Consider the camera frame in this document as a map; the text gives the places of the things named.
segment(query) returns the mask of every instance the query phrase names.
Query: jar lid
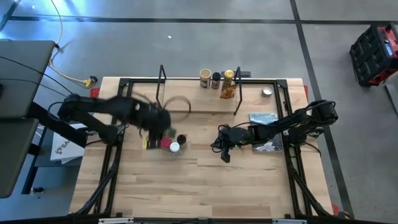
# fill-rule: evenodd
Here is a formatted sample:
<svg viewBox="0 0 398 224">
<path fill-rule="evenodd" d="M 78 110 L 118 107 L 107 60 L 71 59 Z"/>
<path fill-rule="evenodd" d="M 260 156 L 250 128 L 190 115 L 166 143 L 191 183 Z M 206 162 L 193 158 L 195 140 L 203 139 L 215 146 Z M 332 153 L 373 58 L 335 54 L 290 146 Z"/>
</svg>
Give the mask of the jar lid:
<svg viewBox="0 0 398 224">
<path fill-rule="evenodd" d="M 180 150 L 180 144 L 177 143 L 177 142 L 172 142 L 172 143 L 170 144 L 170 150 L 171 150 L 172 152 L 178 152 L 178 150 Z"/>
<path fill-rule="evenodd" d="M 234 77 L 234 71 L 232 71 L 232 70 L 227 70 L 227 71 L 225 71 L 225 72 L 224 72 L 224 77 L 225 77 L 225 78 L 228 78 L 228 79 L 233 78 L 233 77 Z"/>
<path fill-rule="evenodd" d="M 219 72 L 213 73 L 213 80 L 218 81 L 221 79 L 221 74 Z"/>
<path fill-rule="evenodd" d="M 211 77 L 211 71 L 209 70 L 209 69 L 202 69 L 202 70 L 200 70 L 200 76 L 202 77 L 202 78 L 210 78 Z"/>
</svg>

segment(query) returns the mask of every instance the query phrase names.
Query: bottle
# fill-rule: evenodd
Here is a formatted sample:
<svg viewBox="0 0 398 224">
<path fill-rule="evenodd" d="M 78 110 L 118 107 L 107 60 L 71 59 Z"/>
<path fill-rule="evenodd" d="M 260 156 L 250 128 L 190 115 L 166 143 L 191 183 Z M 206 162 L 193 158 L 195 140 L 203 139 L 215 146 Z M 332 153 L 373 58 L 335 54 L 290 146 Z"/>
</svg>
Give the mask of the bottle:
<svg viewBox="0 0 398 224">
<path fill-rule="evenodd" d="M 218 72 L 213 73 L 211 78 L 211 87 L 217 90 L 220 87 L 221 74 Z"/>
<path fill-rule="evenodd" d="M 223 82 L 223 90 L 232 85 L 232 79 L 234 78 L 234 72 L 232 70 L 227 70 L 224 72 L 224 82 Z"/>
</svg>

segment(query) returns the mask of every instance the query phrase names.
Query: red object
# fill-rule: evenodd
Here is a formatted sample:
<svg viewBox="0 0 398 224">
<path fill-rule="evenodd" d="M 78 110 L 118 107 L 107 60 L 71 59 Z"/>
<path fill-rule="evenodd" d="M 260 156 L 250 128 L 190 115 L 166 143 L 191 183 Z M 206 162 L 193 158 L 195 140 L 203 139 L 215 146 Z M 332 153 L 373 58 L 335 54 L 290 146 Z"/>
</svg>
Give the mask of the red object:
<svg viewBox="0 0 398 224">
<path fill-rule="evenodd" d="M 378 85 L 382 82 L 387 81 L 387 78 L 390 77 L 392 74 L 394 74 L 398 69 L 384 69 L 381 71 L 378 75 L 376 75 L 374 78 L 371 78 L 368 83 L 371 85 Z"/>
<path fill-rule="evenodd" d="M 335 204 L 332 204 L 331 208 L 333 209 L 333 215 L 338 215 L 338 206 Z"/>
<path fill-rule="evenodd" d="M 98 98 L 99 95 L 100 95 L 100 88 L 90 89 L 90 97 L 91 98 Z"/>
<path fill-rule="evenodd" d="M 307 102 L 308 102 L 308 86 L 304 85 L 304 91 L 305 91 L 305 96 L 307 97 Z"/>
<path fill-rule="evenodd" d="M 172 143 L 172 140 L 169 137 L 164 136 L 162 138 L 162 140 L 160 140 L 160 148 L 168 149 L 168 148 L 170 148 L 171 143 Z"/>
<path fill-rule="evenodd" d="M 398 58 L 398 40 L 394 34 L 394 31 L 390 27 L 378 27 L 377 28 L 382 35 L 382 37 L 388 41 L 386 44 L 389 44 L 392 50 L 392 55 L 389 55 L 392 58 Z"/>
</svg>

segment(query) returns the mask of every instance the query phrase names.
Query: white lid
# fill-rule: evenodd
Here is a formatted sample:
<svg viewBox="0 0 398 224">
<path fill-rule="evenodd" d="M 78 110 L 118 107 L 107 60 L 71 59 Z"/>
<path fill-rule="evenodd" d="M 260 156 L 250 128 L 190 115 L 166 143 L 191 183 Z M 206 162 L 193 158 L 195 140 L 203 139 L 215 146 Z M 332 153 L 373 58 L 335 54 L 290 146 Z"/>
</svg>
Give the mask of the white lid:
<svg viewBox="0 0 398 224">
<path fill-rule="evenodd" d="M 170 150 L 171 150 L 172 152 L 178 152 L 178 150 L 180 150 L 180 144 L 177 143 L 177 142 L 172 142 L 172 143 L 170 144 Z"/>
</svg>

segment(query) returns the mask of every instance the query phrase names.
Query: can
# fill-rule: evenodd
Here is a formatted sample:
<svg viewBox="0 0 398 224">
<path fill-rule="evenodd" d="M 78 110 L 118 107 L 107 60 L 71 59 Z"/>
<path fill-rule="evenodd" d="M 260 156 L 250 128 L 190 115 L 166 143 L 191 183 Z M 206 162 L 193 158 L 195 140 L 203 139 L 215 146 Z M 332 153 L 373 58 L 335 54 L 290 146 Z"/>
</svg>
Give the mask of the can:
<svg viewBox="0 0 398 224">
<path fill-rule="evenodd" d="M 234 78 L 234 72 L 232 70 L 227 70 L 224 72 L 224 82 L 223 89 L 232 85 L 232 79 Z"/>
<path fill-rule="evenodd" d="M 199 73 L 200 86 L 202 88 L 210 87 L 211 71 L 209 69 L 202 69 Z"/>
<path fill-rule="evenodd" d="M 211 87 L 217 90 L 220 87 L 221 74 L 218 72 L 213 73 L 211 77 Z"/>
</svg>

